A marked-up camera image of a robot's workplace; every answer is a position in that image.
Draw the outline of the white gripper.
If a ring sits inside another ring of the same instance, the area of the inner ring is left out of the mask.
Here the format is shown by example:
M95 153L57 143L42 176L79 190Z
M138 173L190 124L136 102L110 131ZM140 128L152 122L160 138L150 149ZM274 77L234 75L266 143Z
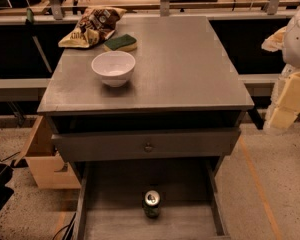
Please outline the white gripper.
M283 47L286 28L282 27L261 44L263 50L276 52ZM264 130L287 130L300 114L300 70L288 70L275 84L265 116Z

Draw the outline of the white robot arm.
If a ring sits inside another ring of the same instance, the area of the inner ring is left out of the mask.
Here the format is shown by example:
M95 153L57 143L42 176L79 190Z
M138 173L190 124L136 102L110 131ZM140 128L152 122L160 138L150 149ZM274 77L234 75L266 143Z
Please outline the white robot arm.
M285 62L273 87L264 125L265 131L280 133L300 114L300 9L285 27L265 39L261 48L270 52L281 50Z

